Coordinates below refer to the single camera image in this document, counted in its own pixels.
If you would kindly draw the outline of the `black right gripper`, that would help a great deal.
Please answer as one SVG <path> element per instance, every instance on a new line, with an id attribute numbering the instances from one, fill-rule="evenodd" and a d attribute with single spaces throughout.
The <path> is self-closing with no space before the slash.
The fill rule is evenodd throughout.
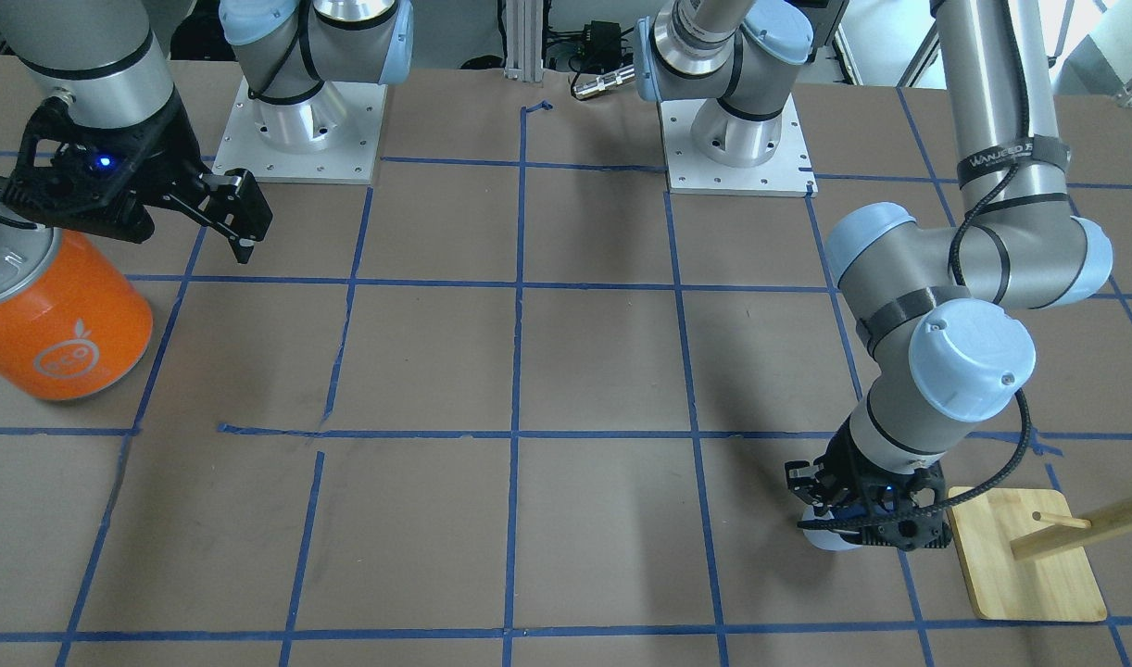
<path id="1" fill-rule="evenodd" d="M 24 128 L 0 202 L 32 222 L 131 243 L 154 233 L 147 206 L 175 209 L 214 229 L 235 260 L 248 263 L 269 231 L 271 204 L 252 170 L 205 170 L 177 92 L 154 116 L 122 128 L 75 123 L 68 103 L 50 96 Z"/>

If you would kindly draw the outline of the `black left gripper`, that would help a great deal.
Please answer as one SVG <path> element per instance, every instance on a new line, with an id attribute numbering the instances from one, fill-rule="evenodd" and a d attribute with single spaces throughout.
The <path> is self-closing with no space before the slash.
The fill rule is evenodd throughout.
<path id="1" fill-rule="evenodd" d="M 901 512 L 916 510 L 919 491 L 933 490 L 935 502 L 946 497 L 946 481 L 938 463 L 911 474 L 889 472 L 863 456 L 849 431 L 837 431 L 824 455 L 813 461 L 787 461 L 784 473 L 787 489 L 807 506 L 815 507 L 820 518 L 827 515 L 830 510 L 860 507 L 866 511 L 860 518 L 881 519 L 876 525 L 833 529 L 858 531 L 857 537 L 844 537 L 849 542 L 914 550 L 947 548 L 954 536 L 943 511 L 921 518 L 890 520 Z"/>

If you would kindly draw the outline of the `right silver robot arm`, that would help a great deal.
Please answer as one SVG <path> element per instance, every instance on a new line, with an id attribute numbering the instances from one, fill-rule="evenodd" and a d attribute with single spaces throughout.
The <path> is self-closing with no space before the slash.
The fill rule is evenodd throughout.
<path id="1" fill-rule="evenodd" d="M 342 121 L 340 82 L 398 84 L 412 62 L 409 1 L 223 1 L 224 39 L 271 145 L 320 148 Z M 251 258 L 272 211 L 251 170 L 211 173 L 138 1 L 0 1 L 0 33 L 44 89 L 0 176 L 0 231 L 59 228 L 131 243 L 151 207 L 214 229 Z"/>

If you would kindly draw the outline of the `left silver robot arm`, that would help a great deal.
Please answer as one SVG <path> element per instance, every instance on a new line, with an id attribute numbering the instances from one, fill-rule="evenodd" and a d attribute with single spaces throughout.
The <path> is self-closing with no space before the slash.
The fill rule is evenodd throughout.
<path id="1" fill-rule="evenodd" d="M 788 461 L 799 528 L 824 550 L 951 542 L 946 511 L 1005 480 L 1029 447 L 1037 351 L 1015 309 L 1107 282 L 1112 242 L 1070 209 L 1036 1 L 934 1 L 964 216 L 926 229 L 895 203 L 850 212 L 827 270 L 880 375 L 824 454 Z"/>

